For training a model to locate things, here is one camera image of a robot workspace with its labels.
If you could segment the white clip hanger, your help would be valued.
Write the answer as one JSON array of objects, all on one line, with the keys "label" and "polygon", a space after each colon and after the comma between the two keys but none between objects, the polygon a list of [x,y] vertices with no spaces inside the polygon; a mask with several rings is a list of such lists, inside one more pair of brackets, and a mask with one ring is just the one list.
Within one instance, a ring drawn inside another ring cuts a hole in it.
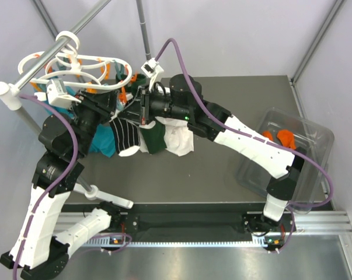
[{"label": "white clip hanger", "polygon": [[[120,90],[131,82],[133,70],[128,62],[114,57],[79,54],[79,38],[70,31],[59,32],[56,39],[62,37],[71,39],[74,45],[68,43],[59,52],[48,58],[45,66],[42,66],[44,74],[31,78],[31,83],[46,84],[53,78],[78,76],[80,78],[83,77],[85,81],[73,82],[65,80],[64,85],[87,89],[90,93],[97,93],[100,90]],[[118,81],[110,85],[108,83],[110,69],[118,65],[123,67],[127,75],[119,76]]]}]

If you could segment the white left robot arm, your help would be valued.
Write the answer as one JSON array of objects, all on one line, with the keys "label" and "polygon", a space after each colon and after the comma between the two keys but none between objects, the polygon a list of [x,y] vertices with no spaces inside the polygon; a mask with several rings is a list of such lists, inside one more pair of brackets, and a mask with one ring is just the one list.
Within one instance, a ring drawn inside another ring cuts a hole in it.
[{"label": "white left robot arm", "polygon": [[72,105],[73,117],[35,96],[24,95],[23,99],[51,112],[39,133],[46,152],[34,171],[30,204],[19,237],[12,249],[1,255],[0,263],[13,271],[14,279],[54,279],[88,240],[121,226],[119,207],[103,201],[80,222],[54,234],[62,208],[84,169],[78,160],[88,155],[97,127],[108,114],[82,95]]}]

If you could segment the white and green shirt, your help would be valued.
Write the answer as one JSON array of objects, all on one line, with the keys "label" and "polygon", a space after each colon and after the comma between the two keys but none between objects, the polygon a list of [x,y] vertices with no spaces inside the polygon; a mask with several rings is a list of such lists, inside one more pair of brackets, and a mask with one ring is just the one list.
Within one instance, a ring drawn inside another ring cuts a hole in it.
[{"label": "white and green shirt", "polygon": [[[149,86],[146,83],[144,75],[141,75],[139,79],[130,84],[128,89],[130,90],[132,97],[127,99],[119,112],[121,112],[134,100],[140,99],[140,86]],[[155,86],[164,86],[164,84],[161,82],[155,82],[155,85],[152,89],[154,89]],[[171,91],[171,89],[170,94],[176,104],[185,105],[190,110],[190,105],[187,104],[186,100],[176,97],[175,92]],[[147,125],[134,125],[137,126],[140,135],[139,151],[141,152],[154,155],[161,151],[167,150],[168,152],[177,156],[184,156],[194,151],[194,136],[187,127],[187,121],[155,117],[155,119]]]}]

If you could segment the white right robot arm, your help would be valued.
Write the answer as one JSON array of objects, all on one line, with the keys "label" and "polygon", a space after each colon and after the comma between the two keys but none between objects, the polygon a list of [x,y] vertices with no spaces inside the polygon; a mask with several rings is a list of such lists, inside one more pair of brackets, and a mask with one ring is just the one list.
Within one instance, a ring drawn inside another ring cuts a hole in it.
[{"label": "white right robot arm", "polygon": [[274,231],[294,195],[304,159],[297,150],[285,150],[242,123],[229,110],[204,100],[202,86],[191,76],[178,74],[164,87],[160,82],[140,85],[119,117],[145,126],[157,117],[181,120],[195,135],[226,146],[253,161],[271,176],[267,185],[262,225]]}]

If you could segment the black white striped sock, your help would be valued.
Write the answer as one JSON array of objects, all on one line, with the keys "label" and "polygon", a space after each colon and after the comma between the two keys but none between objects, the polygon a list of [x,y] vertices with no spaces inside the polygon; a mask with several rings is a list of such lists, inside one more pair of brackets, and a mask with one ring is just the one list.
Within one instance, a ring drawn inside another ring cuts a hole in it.
[{"label": "black white striped sock", "polygon": [[116,152],[120,157],[129,157],[140,150],[140,135],[136,125],[115,118],[110,122],[113,131]]}]

